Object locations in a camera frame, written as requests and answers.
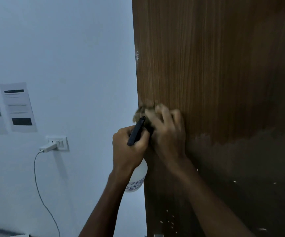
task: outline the cable connector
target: cable connector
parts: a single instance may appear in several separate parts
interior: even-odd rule
[[[57,144],[56,143],[48,143],[46,145],[43,145],[42,147],[40,147],[40,152],[44,152],[44,153],[47,153],[51,150],[54,150],[57,148]]]

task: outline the electrical outlet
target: electrical outlet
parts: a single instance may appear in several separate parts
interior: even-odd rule
[[[48,143],[56,143],[57,150],[69,151],[68,140],[64,135],[48,135],[46,140],[48,140]]]

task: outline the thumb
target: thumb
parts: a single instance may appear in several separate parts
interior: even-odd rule
[[[149,131],[143,130],[141,133],[140,140],[135,143],[136,149],[145,151],[148,147],[149,136],[150,136]]]

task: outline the brown wooden door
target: brown wooden door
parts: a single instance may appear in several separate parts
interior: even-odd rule
[[[285,236],[285,0],[132,4],[139,104],[179,108],[203,179],[257,236]],[[179,183],[145,159],[148,237],[203,236]]]

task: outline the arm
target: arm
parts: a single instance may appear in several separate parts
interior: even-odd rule
[[[143,131],[139,141],[127,145],[134,126],[120,129],[113,135],[113,170],[103,194],[93,209],[79,237],[113,236],[117,213],[125,188],[148,147],[149,132]]]
[[[254,236],[241,220],[206,185],[185,155],[185,130],[179,110],[169,111],[164,105],[145,114],[155,126],[153,146],[168,170],[180,180],[193,210],[207,237]]]

